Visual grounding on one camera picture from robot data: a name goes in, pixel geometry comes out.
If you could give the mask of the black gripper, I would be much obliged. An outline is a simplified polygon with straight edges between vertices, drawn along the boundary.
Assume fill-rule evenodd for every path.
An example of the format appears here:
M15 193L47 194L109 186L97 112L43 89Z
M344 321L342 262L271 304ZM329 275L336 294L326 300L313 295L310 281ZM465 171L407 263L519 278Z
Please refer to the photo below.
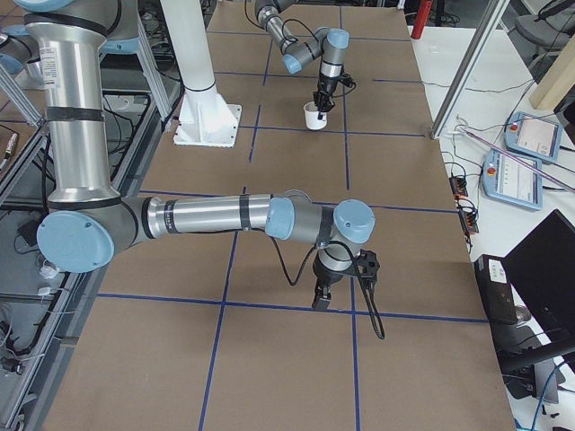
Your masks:
M333 94L338 83L338 76L318 75L317 89L313 92L313 96L319 121L327 120L327 113L330 111L330 104L333 104Z
M313 272L316 276L316 283L311 307L315 311L329 309L332 300L331 285L338 283L344 277L355 276L352 265L345 269L334 269L331 267L333 262L334 260L323 251L318 251L314 258Z

